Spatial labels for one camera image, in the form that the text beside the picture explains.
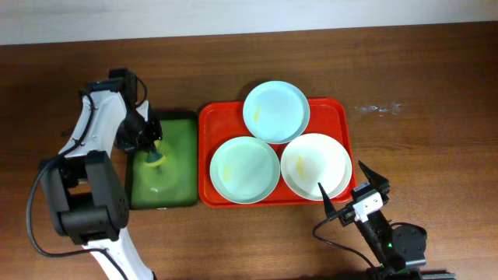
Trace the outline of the white plate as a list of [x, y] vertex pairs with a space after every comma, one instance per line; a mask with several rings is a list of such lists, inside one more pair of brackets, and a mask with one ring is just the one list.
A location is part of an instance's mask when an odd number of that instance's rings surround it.
[[337, 198], [352, 179], [352, 162], [344, 146], [318, 133], [292, 140], [283, 150], [280, 166], [290, 190], [310, 201], [320, 201], [323, 193]]

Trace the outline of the light blue plate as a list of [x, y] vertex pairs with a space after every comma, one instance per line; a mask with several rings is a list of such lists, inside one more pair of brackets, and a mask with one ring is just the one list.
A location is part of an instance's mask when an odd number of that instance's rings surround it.
[[285, 144], [307, 128], [310, 105], [303, 92], [293, 84], [269, 81], [248, 93], [242, 116], [254, 137], [268, 144]]

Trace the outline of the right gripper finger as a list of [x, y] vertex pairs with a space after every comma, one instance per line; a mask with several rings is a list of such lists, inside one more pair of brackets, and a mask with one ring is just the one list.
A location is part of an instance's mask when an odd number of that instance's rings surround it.
[[388, 191], [389, 190], [389, 180], [386, 177], [381, 176], [379, 173], [370, 169], [362, 161], [358, 161], [359, 167], [362, 170], [365, 177], [368, 179], [369, 183], [378, 191]]
[[327, 192], [324, 190], [322, 184], [320, 182], [318, 182], [317, 185], [320, 189], [320, 192], [321, 192], [321, 195], [323, 198], [325, 215], [327, 218], [333, 218], [336, 215], [337, 211], [335, 210], [333, 204], [331, 203], [331, 200], [330, 200]]

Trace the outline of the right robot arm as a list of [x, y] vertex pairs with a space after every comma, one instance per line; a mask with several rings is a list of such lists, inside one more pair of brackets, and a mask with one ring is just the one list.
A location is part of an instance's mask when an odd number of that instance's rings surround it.
[[[450, 272], [420, 271], [420, 268], [426, 264], [427, 231], [421, 226], [407, 222], [389, 222], [381, 212], [381, 208], [389, 201], [389, 180], [363, 162], [359, 162], [359, 167], [367, 182], [353, 188], [352, 201], [339, 210], [334, 208], [322, 184], [318, 184], [326, 219], [312, 229], [312, 235], [323, 243], [361, 257], [369, 265], [365, 274], [360, 276], [361, 279], [455, 279], [456, 274]], [[378, 260], [378, 266], [358, 250], [317, 235], [322, 226], [335, 219], [338, 219], [344, 227], [351, 223], [356, 225]]]

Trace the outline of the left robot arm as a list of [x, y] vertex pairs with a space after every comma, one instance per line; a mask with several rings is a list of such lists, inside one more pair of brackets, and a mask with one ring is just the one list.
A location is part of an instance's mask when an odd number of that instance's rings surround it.
[[113, 148], [162, 159], [156, 152], [160, 122], [149, 101], [138, 98], [144, 85], [117, 68], [80, 89], [82, 111], [72, 135], [56, 156], [40, 163], [34, 182], [44, 190], [55, 232], [78, 246], [63, 255], [92, 254], [110, 279], [156, 277], [129, 235], [129, 203], [110, 159]]

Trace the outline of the yellow green sponge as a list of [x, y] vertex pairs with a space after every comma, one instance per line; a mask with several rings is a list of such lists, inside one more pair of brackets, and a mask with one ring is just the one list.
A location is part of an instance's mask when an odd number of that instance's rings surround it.
[[147, 167], [159, 167], [168, 161], [171, 147], [162, 140], [155, 140], [153, 149], [149, 151], [145, 159]]

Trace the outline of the light green plate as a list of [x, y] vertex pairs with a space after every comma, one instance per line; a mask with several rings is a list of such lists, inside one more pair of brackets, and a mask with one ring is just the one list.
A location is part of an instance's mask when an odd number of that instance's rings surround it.
[[266, 199], [277, 187], [280, 162], [275, 150], [254, 137], [224, 142], [209, 164], [211, 183], [218, 194], [239, 205]]

